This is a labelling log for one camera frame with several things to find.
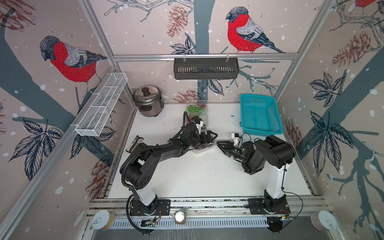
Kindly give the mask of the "clear clamshell container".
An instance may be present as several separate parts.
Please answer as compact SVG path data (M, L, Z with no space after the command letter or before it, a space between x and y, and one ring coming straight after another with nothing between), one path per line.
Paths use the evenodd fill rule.
M209 142L209 143L200 143L196 145L191 151L194 154L200 154L203 153L204 151L210 150L215 146L214 142Z
M203 122L202 130L205 130L208 128L208 126L209 126L208 113L206 113L206 112L204 112L204 113L187 112L187 115L188 115L188 120L187 120L188 123L191 122L191 123L199 124L199 123Z
M203 103L189 103L187 104L186 111L188 114L204 114L208 112L208 108Z

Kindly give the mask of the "teal plastic basket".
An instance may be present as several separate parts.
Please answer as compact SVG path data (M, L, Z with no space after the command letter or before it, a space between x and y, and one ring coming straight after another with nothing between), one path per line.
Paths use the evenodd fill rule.
M255 136L283 134L283 124L275 98L242 94L241 126L244 132Z

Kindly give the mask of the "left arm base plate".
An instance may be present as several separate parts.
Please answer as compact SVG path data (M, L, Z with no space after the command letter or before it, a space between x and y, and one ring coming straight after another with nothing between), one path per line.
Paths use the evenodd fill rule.
M127 210L130 216L168 216L171 209L171 200L155 199L148 206L144 205L140 200L133 199L130 201Z

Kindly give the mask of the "green grape bunch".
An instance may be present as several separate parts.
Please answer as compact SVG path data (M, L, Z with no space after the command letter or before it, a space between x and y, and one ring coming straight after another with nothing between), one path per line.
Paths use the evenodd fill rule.
M201 105L189 105L187 106L188 113L205 113L207 110Z

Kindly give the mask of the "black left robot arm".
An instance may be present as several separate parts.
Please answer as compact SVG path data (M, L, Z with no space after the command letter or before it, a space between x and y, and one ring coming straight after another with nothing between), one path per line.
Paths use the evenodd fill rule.
M153 174L162 161L179 158L192 150L201 151L214 144L218 134L202 130L203 122L190 121L183 113L181 129L163 145L139 143L120 168L122 185L131 192L127 201L129 214L135 216L159 214L161 206L169 201L160 201L149 185Z

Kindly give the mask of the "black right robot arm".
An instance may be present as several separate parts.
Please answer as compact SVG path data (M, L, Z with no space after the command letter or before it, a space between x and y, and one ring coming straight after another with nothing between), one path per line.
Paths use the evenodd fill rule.
M296 155L291 144L271 135L264 140L244 142L239 147L231 141L218 141L217 146L227 157L240 162L246 174L254 175L261 172L265 165L269 165L268 184L263 200L266 213L274 214L287 204L285 175Z

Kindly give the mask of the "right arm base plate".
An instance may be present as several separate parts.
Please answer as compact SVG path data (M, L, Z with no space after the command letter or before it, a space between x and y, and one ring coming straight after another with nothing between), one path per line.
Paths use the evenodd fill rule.
M251 198L248 199L251 215L290 215L291 211L286 199L277 200Z

